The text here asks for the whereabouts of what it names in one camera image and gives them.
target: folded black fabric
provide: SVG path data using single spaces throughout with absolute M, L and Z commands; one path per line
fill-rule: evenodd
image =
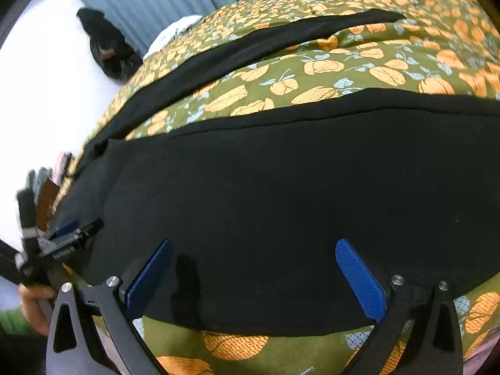
M 459 297 L 499 271 L 500 107 L 365 89 L 111 140 L 55 224 L 104 228 L 69 265 L 90 284 L 172 241 L 146 315 L 222 333 L 312 336 L 372 324 L 340 272 L 348 238 L 378 280 Z

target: green sleeve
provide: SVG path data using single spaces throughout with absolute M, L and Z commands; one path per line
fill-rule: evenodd
M 0 325 L 6 334 L 36 334 L 21 312 L 21 308 L 0 312 Z

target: bolt head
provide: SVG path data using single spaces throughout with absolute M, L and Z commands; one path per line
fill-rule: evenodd
M 71 284 L 71 282 L 66 282 L 66 283 L 64 283 L 64 284 L 61 286 L 61 290 L 62 290 L 64 293 L 69 292 L 72 288 L 73 288 L 73 285 Z
M 108 285 L 110 288 L 112 288 L 113 286 L 116 286 L 119 282 L 119 279 L 118 277 L 109 277 L 107 280 L 106 280 L 106 285 Z
M 444 280 L 439 282 L 438 286 L 439 286 L 439 289 L 441 289 L 441 290 L 448 290 L 449 289 L 449 285 Z
M 401 275 L 392 275 L 391 283 L 396 286 L 401 286 L 402 284 L 404 284 L 404 278 Z

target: blue gripper pad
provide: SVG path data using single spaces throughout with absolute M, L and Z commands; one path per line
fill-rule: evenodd
M 387 308 L 386 296 L 380 284 L 346 239 L 337 242 L 335 258 L 364 314 L 380 323 Z
M 132 320 L 143 316 L 172 260 L 172 243 L 165 239 L 127 289 L 124 301 L 127 318 Z

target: human hand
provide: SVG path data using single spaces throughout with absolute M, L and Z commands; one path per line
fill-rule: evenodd
M 43 314 L 38 301 L 55 299 L 56 292 L 43 285 L 26 287 L 21 284 L 19 285 L 19 296 L 21 297 L 21 312 L 28 324 L 43 336 L 47 336 L 50 321 Z

